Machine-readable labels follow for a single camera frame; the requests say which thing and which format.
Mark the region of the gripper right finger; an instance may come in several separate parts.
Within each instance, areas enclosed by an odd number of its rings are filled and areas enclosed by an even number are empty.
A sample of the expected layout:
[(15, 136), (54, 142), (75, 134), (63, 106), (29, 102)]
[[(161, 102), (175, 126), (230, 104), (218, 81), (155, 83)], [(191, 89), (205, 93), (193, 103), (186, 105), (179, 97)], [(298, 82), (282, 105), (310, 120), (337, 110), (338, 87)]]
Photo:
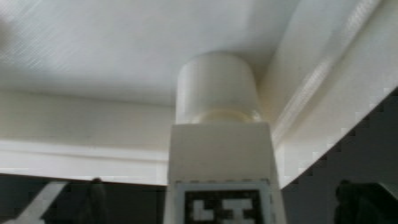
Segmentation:
[(376, 183), (376, 198), (379, 203), (398, 204), (398, 185), (386, 182)]

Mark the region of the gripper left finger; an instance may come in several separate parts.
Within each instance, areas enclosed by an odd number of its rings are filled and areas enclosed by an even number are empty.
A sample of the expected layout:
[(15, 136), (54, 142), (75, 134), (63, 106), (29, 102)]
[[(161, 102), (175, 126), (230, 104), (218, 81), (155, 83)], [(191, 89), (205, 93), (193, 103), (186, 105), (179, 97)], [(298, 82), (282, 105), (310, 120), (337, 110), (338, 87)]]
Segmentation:
[(52, 181), (47, 184), (19, 218), (12, 221), (12, 224), (47, 224), (43, 215), (67, 185), (67, 181)]

